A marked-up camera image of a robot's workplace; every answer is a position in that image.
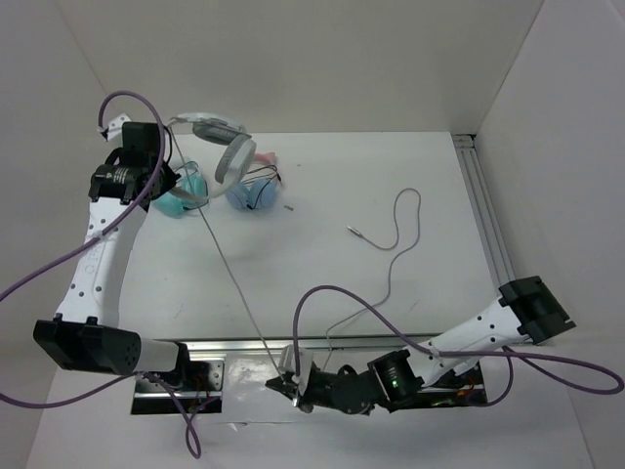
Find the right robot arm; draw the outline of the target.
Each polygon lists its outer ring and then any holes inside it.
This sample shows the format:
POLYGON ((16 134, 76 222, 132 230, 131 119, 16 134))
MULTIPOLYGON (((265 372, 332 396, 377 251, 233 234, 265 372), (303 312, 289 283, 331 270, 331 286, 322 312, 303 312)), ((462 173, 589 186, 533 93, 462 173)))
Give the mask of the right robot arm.
POLYGON ((457 378, 479 361, 479 352, 493 352, 525 340, 541 344, 575 327, 541 277, 512 280, 480 314, 419 344, 404 347, 367 364, 357 372, 344 365, 324 372, 313 355, 289 345, 281 353, 280 375, 266 387, 310 412, 321 406, 349 415, 369 414, 375 406, 389 412, 417 405, 419 395, 437 383, 457 378))

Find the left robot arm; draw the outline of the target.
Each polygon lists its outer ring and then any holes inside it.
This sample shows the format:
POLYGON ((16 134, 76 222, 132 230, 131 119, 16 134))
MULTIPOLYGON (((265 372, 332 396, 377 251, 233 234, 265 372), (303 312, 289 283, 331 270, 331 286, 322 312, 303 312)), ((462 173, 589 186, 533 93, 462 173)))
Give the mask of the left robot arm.
POLYGON ((122 283, 151 201, 175 186, 178 176, 159 162, 154 123, 126 122, 121 145, 91 177, 87 250, 52 320, 38 321, 35 342, 62 369, 128 375, 156 372, 172 390, 192 378, 187 349, 143 338, 119 326, 122 283))

